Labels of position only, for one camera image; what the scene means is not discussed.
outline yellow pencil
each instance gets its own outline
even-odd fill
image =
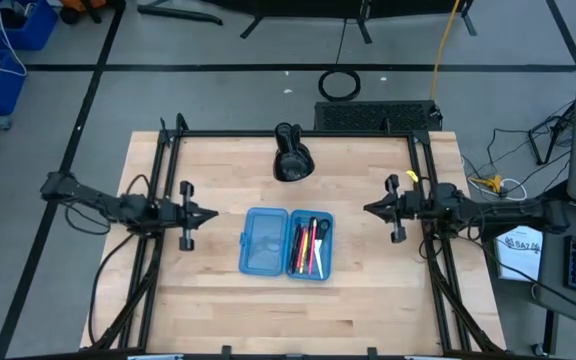
[[[304,234],[304,247],[301,249],[301,262],[299,263],[299,273],[304,272],[304,263],[306,262],[306,249],[308,249],[308,231]]]

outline blue pencil case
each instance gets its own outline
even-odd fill
[[[308,231],[312,218],[318,222],[319,235],[316,230],[315,239],[321,240],[321,264],[317,262],[318,257],[314,251],[315,242],[310,243],[310,253],[307,254],[303,247],[300,248],[301,236],[296,233],[297,228]],[[333,230],[333,216],[326,212],[295,210],[288,215],[284,209],[251,208],[246,214],[246,225],[240,237],[239,271],[264,276],[286,273],[292,278],[324,281],[332,271]],[[295,266],[295,251],[307,259],[301,271],[300,267]]]

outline white paper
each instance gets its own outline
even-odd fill
[[[518,226],[495,239],[497,259],[504,265],[515,268],[535,280],[539,276],[542,245],[543,234],[527,226]],[[519,273],[500,265],[498,269],[500,279],[530,281]]]

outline red pen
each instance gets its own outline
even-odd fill
[[[308,275],[312,274],[312,258],[315,257],[315,239],[317,239],[317,219],[312,220],[312,246],[310,247],[310,262],[308,263]]]

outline gray floor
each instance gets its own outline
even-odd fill
[[[576,1],[557,3],[576,41]],[[219,15],[225,26],[139,15],[131,3],[108,63],[335,61],[340,20],[266,19],[241,40],[238,34],[250,16],[185,4],[186,9]],[[574,65],[543,0],[479,0],[471,17],[479,36],[470,37],[457,20],[445,63]],[[106,12],[101,25],[89,19],[73,27],[60,23],[44,51],[23,53],[22,58],[29,64],[94,64],[111,18]],[[431,64],[446,20],[441,15],[371,21],[372,45],[365,45],[357,26],[349,24],[340,62]],[[360,75],[358,100],[428,97],[428,72]],[[319,76],[294,71],[104,73],[72,171],[81,181],[114,193],[130,133],[157,129],[159,117],[172,124],[177,112],[184,113],[193,129],[271,129],[281,121],[311,128],[314,103],[323,100],[316,89]],[[85,72],[31,72],[12,115],[13,128],[0,131],[0,327],[43,213],[39,187],[46,173],[59,166],[90,78]],[[340,94],[350,86],[343,78],[331,78],[328,84]],[[456,131],[462,153],[481,165],[493,128],[528,129],[570,101],[575,89],[576,73],[441,73],[437,99],[444,129]],[[493,155],[523,141],[524,135],[502,134]],[[555,156],[563,152],[557,149]],[[534,176],[526,184],[528,193],[542,192],[563,164]],[[523,179],[535,166],[523,147],[498,168],[504,177]],[[103,239],[68,228],[59,210],[9,356],[77,349],[102,248]],[[528,354],[528,346],[541,340],[545,311],[527,300],[525,286],[496,279],[493,285],[508,347]],[[576,359],[576,322],[564,319],[560,326],[559,354]]]

